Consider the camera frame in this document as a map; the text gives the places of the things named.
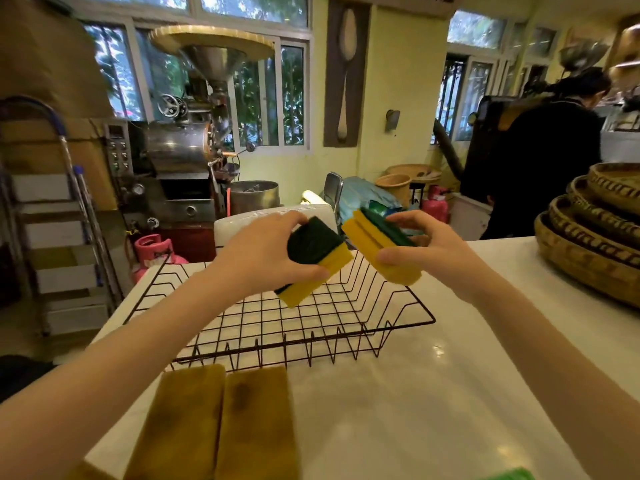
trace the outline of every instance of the chair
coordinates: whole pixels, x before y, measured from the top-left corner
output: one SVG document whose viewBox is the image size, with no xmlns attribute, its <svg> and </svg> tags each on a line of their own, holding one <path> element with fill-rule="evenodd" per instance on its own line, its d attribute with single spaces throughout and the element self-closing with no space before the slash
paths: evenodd
<svg viewBox="0 0 640 480">
<path fill-rule="evenodd" d="M 340 220 L 340 197 L 342 195 L 343 186 L 344 181 L 340 175 L 334 172 L 327 174 L 326 180 L 324 181 L 322 198 L 325 202 L 331 205 L 336 222 L 339 222 Z"/>
</svg>

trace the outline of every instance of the wire dish rack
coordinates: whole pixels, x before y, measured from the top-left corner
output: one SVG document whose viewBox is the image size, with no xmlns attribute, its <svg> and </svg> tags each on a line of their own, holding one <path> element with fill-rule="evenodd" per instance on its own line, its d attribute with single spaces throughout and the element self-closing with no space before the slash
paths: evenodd
<svg viewBox="0 0 640 480">
<path fill-rule="evenodd" d="M 378 357 L 392 331 L 436 322 L 408 287 L 386 281 L 363 256 L 287 308 L 274 292 L 245 298 L 206 326 L 167 370 L 222 363 L 228 371 L 338 355 Z M 163 264 L 125 322 L 148 310 L 207 264 Z"/>
</svg>

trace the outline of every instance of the person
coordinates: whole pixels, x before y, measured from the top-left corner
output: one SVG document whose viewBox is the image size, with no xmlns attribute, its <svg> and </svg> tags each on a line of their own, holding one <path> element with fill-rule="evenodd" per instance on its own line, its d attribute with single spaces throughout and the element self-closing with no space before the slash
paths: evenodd
<svg viewBox="0 0 640 480">
<path fill-rule="evenodd" d="M 594 480 L 640 478 L 640 404 L 448 225 L 421 211 L 388 219 L 425 231 L 415 239 L 427 247 L 380 250 L 380 261 L 420 266 L 478 309 Z M 0 478 L 63 478 L 215 316 L 246 296 L 326 279 L 287 256 L 305 221 L 289 212 L 252 222 L 159 304 L 0 405 Z"/>
<path fill-rule="evenodd" d="M 523 112 L 490 156 L 492 217 L 482 239 L 534 234 L 536 217 L 600 161 L 602 122 L 592 110 L 611 90 L 601 68 L 547 88 L 555 97 Z"/>
</svg>

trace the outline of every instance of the marble countertop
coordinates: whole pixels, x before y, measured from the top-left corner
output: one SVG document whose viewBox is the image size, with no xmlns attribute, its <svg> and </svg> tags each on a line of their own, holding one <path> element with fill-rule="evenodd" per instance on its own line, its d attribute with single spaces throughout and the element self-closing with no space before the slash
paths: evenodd
<svg viewBox="0 0 640 480">
<path fill-rule="evenodd" d="M 553 270 L 533 238 L 470 245 L 640 399 L 640 312 Z M 155 272 L 97 339 L 122 325 Z M 537 480 L 587 479 L 478 312 L 430 276 L 412 290 L 435 324 L 394 331 L 378 358 L 289 367 L 304 478 L 476 480 L 526 467 Z M 123 477 L 157 383 L 96 444 L 89 462 Z"/>
</svg>

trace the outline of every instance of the metal drum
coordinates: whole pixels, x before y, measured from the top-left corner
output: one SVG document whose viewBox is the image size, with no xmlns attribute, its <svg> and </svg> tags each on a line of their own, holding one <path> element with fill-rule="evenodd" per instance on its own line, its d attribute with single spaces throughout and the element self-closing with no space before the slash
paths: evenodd
<svg viewBox="0 0 640 480">
<path fill-rule="evenodd" d="M 153 122 L 146 125 L 143 135 L 158 178 L 207 172 L 207 162 L 213 158 L 210 122 Z"/>
<path fill-rule="evenodd" d="M 229 188 L 231 188 L 232 216 L 280 206 L 280 192 L 276 182 L 246 180 L 235 182 L 229 185 Z"/>
</svg>

